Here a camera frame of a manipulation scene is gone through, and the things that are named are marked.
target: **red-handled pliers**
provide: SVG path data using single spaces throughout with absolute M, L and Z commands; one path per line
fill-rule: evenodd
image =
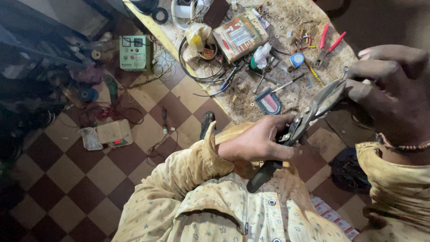
M 321 36 L 321 42 L 319 44 L 319 55 L 318 58 L 316 59 L 316 61 L 313 64 L 313 68 L 315 69 L 319 69 L 319 67 L 323 64 L 324 62 L 324 57 L 326 55 L 328 55 L 332 50 L 334 50 L 336 48 L 336 46 L 338 46 L 338 44 L 340 43 L 340 41 L 342 40 L 342 38 L 345 36 L 346 32 L 344 32 L 343 34 L 341 34 L 341 36 L 338 38 L 338 40 L 330 47 L 330 49 L 328 49 L 327 51 L 323 51 L 324 49 L 324 44 L 326 41 L 326 34 L 327 34 L 327 30 L 329 29 L 329 24 L 326 24 L 324 27 L 324 31 L 322 32 L 322 36 Z

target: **yellow table edge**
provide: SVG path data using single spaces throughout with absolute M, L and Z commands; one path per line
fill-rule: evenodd
M 153 33 L 153 35 L 158 39 L 159 42 L 164 46 L 164 48 L 170 52 L 170 54 L 177 60 L 178 59 L 178 50 L 175 48 L 175 46 L 172 44 L 172 42 L 169 40 L 167 35 L 161 30 L 160 26 L 154 22 L 151 16 L 143 15 L 139 13 L 133 6 L 132 3 L 129 0 L 123 0 L 124 4 L 127 5 L 128 9 L 133 12 L 134 15 L 145 25 L 145 27 L 148 28 L 148 30 Z M 196 73 L 191 69 L 191 67 L 186 63 L 185 68 L 187 71 L 195 76 Z M 221 109 L 229 116 L 228 112 L 225 110 L 225 108 L 222 106 L 222 104 L 216 99 L 213 98 L 213 100 L 218 104 L 218 106 L 221 107 Z

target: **black handle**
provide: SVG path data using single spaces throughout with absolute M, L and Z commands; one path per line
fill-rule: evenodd
M 282 169 L 282 161 L 265 161 L 255 176 L 248 181 L 246 189 L 255 193 L 265 182 L 270 180 L 276 169 Z

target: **wooden table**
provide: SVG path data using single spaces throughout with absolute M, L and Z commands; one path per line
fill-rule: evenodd
M 124 0 L 124 3 L 177 59 L 178 48 L 185 36 L 185 31 L 177 28 L 170 21 L 167 21 L 162 25 L 158 25 L 150 16 L 140 14 L 132 6 L 129 0 Z M 261 4 L 261 2 L 257 0 L 239 0 L 238 3 L 240 4 L 240 7 L 237 12 L 232 12 L 231 9 L 227 12 L 227 15 L 230 18 L 237 16 L 244 11 L 251 10 L 250 8 L 243 8 L 242 6 Z M 293 52 L 295 50 L 295 46 L 290 45 L 292 39 L 286 38 L 286 33 L 291 31 L 292 37 L 297 36 L 297 32 L 304 28 L 311 36 L 312 45 L 316 46 L 316 48 L 308 48 L 302 51 L 306 60 L 308 60 L 311 65 L 318 57 L 319 42 L 326 23 L 329 24 L 329 29 L 326 35 L 324 50 L 327 50 L 339 37 L 339 33 L 333 28 L 327 15 L 312 0 L 294 0 L 288 2 L 284 0 L 272 0 L 270 2 L 263 2 L 263 6 L 270 5 L 272 6 L 269 7 L 267 11 L 268 14 L 264 16 L 264 18 L 270 23 L 270 26 L 266 31 L 269 36 L 273 36 L 269 43 L 277 49 L 285 49 Z M 166 8 L 169 14 L 171 14 L 170 0 L 160 0 L 159 6 Z M 280 29 L 281 25 L 285 25 L 283 30 Z M 284 35 L 285 37 L 276 39 L 274 37 L 276 34 Z M 288 67 L 290 65 L 288 60 L 289 56 L 282 55 L 281 58 L 283 61 L 280 64 Z M 187 48 L 183 51 L 183 59 L 186 62 L 187 70 L 192 75 L 198 77 L 210 76 L 212 72 L 211 68 L 213 71 L 217 71 L 219 68 L 218 64 L 209 65 L 207 62 L 202 61 L 202 59 L 198 57 L 197 52 L 193 51 L 191 48 Z M 328 84 L 342 75 L 342 69 L 345 65 L 350 66 L 355 61 L 357 61 L 357 58 L 351 47 L 345 42 L 345 40 L 342 40 L 336 49 L 326 57 L 321 68 L 315 71 L 320 76 L 322 82 L 324 84 Z M 281 68 L 276 67 L 267 74 L 271 79 L 277 80 L 281 83 L 286 83 L 307 71 L 309 73 L 305 75 L 305 77 L 276 93 L 282 103 L 281 110 L 285 108 L 298 107 L 298 109 L 302 111 L 309 104 L 315 93 L 322 87 L 305 64 L 302 64 L 297 70 L 294 70 L 291 73 L 285 72 Z M 309 77 L 312 81 L 312 87 L 309 89 L 309 81 L 306 77 Z M 261 110 L 257 105 L 254 105 L 253 107 L 251 106 L 251 103 L 254 102 L 254 97 L 256 96 L 252 91 L 257 86 L 259 80 L 259 76 L 242 70 L 236 75 L 229 88 L 222 94 L 216 96 L 215 101 L 227 112 L 234 123 L 239 124 L 247 121 L 257 121 L 264 115 L 263 113 L 258 113 Z M 220 86 L 221 84 L 213 85 L 212 90 L 218 90 Z M 271 87 L 273 90 L 277 88 L 277 86 L 271 82 L 263 81 L 257 94 L 267 87 Z

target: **hand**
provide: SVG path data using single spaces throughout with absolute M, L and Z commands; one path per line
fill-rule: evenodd
M 275 137 L 294 118 L 294 115 L 265 116 L 240 135 L 220 143 L 218 154 L 227 161 L 289 161 L 298 155 L 298 150 L 275 143 Z
M 429 53 L 400 45 L 362 50 L 347 73 L 347 95 L 370 115 L 370 123 L 394 145 L 430 140 L 430 80 L 423 77 Z M 374 85 L 358 82 L 359 78 Z M 349 109 L 358 118 L 357 107 Z

